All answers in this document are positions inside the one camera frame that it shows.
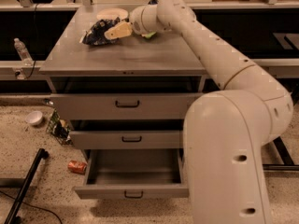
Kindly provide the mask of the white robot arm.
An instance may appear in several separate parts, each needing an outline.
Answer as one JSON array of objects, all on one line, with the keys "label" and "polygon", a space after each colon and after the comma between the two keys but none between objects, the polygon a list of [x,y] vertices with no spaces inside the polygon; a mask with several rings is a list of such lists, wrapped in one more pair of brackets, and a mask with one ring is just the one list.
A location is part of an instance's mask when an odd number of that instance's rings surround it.
[{"label": "white robot arm", "polygon": [[185,40],[218,86],[193,102],[184,120],[193,224],[272,224],[261,149],[288,128],[291,95],[201,24],[183,0],[137,7],[105,36],[168,30]]}]

